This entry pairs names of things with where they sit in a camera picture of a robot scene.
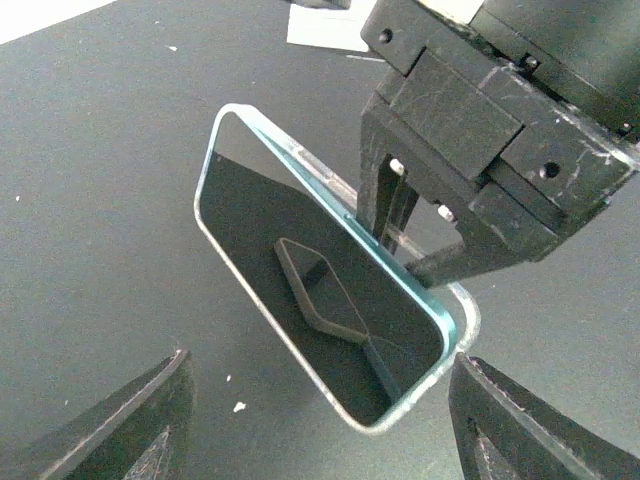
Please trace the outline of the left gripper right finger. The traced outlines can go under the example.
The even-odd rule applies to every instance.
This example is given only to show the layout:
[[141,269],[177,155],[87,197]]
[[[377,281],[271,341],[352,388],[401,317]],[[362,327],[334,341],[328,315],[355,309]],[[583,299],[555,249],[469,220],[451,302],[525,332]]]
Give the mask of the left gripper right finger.
[[479,357],[458,354],[449,410],[466,479],[637,479],[639,459]]

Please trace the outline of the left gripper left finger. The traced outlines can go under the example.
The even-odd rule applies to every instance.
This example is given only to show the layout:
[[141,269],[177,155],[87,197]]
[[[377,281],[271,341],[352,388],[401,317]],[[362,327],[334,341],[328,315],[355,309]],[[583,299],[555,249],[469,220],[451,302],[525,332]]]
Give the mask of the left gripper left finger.
[[183,479],[194,409],[179,350],[58,430],[1,454],[3,479]]

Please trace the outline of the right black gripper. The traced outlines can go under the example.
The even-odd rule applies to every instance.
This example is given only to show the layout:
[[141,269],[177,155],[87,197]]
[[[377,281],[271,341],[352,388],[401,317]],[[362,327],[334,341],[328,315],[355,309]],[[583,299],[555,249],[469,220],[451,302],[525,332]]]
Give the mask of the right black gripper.
[[484,1],[459,22],[380,1],[389,67],[361,115],[358,222],[395,250],[419,200],[459,243],[408,262],[425,288],[537,261],[639,171],[639,5]]

